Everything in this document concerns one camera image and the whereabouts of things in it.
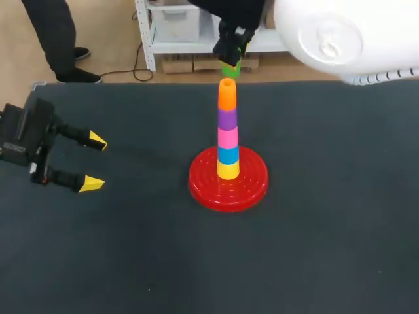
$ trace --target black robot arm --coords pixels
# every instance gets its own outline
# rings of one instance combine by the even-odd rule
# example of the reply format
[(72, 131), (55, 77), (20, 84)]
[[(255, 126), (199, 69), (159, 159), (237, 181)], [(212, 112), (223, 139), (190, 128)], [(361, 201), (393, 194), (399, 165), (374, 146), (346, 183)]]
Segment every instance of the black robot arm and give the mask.
[(246, 53), (262, 17), (274, 0), (189, 0), (221, 18), (220, 39), (213, 52), (222, 62), (236, 66)]
[(30, 108), (6, 104), (3, 112), (0, 112), (0, 160), (29, 166), (31, 181), (36, 184), (54, 183), (75, 192), (101, 188), (104, 184), (102, 180), (60, 171), (48, 164), (48, 155), (57, 135), (97, 150), (105, 150), (107, 146), (89, 129), (78, 129), (63, 123), (54, 114), (53, 104), (37, 99)]

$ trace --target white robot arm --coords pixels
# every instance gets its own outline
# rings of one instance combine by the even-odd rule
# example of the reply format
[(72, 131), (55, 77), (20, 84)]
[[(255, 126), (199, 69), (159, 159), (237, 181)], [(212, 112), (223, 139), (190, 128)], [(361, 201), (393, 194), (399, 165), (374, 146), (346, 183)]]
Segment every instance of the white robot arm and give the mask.
[(276, 0), (276, 29), (301, 62), (369, 85), (419, 76), (419, 2)]

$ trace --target pink ring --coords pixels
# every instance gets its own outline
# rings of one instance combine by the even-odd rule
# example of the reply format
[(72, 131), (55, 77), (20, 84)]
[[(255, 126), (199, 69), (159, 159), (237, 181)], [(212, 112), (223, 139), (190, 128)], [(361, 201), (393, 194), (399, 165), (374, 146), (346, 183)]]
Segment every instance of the pink ring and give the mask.
[(232, 149), (238, 146), (238, 128), (224, 131), (218, 128), (218, 146), (224, 149)]

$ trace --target yellow ring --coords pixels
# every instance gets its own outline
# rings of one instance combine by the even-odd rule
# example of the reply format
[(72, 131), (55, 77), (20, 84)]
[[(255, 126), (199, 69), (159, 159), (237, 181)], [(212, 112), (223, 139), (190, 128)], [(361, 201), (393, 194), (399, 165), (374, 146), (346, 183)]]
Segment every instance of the yellow ring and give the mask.
[(226, 165), (217, 160), (218, 176), (224, 180), (233, 180), (238, 177), (240, 173), (239, 161), (232, 165)]

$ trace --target red base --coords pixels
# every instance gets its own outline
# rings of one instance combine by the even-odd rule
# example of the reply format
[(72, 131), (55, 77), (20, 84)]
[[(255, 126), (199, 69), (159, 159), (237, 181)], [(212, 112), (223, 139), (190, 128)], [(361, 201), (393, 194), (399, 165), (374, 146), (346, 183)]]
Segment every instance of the red base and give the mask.
[(189, 190), (203, 206), (225, 212), (244, 211), (259, 203), (268, 189), (268, 170), (254, 151), (240, 147), (240, 174), (224, 180), (217, 174), (217, 147), (201, 152), (189, 169)]

